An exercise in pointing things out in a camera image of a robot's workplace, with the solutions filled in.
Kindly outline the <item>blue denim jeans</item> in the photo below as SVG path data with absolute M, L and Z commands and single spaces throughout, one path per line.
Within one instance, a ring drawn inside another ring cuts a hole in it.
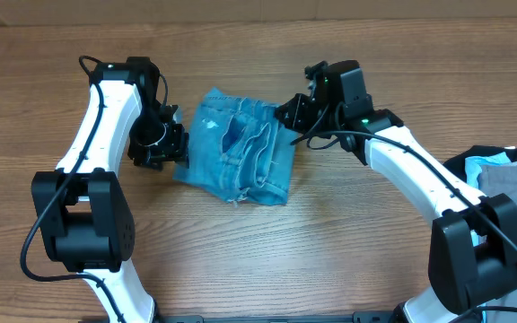
M 227 203 L 286 204 L 297 134 L 275 118 L 278 107 L 211 89 L 190 125 L 188 166 L 173 178 Z

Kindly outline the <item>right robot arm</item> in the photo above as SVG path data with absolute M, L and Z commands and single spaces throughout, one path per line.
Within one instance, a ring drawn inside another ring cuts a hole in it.
M 355 60 L 307 66 L 309 91 L 274 115 L 304 141 L 335 137 L 388 179 L 431 228 L 429 287 L 389 322 L 480 322 L 489 302 L 517 290 L 517 206 L 445 169 L 387 109 L 375 109 Z

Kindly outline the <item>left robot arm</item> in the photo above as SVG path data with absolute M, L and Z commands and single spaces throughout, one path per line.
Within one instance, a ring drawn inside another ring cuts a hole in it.
M 157 99 L 167 81 L 149 57 L 123 63 L 97 60 L 85 68 L 90 99 L 80 128 L 53 171 L 31 182 L 37 219 L 20 252 L 20 268 L 33 281 L 45 276 L 27 264 L 37 233 L 48 258 L 66 273 L 51 281 L 84 280 L 109 322 L 160 322 L 156 300 L 143 287 L 131 260 L 136 229 L 118 181 L 123 156 L 137 167 L 162 170 L 188 165 L 189 135 L 178 106 Z

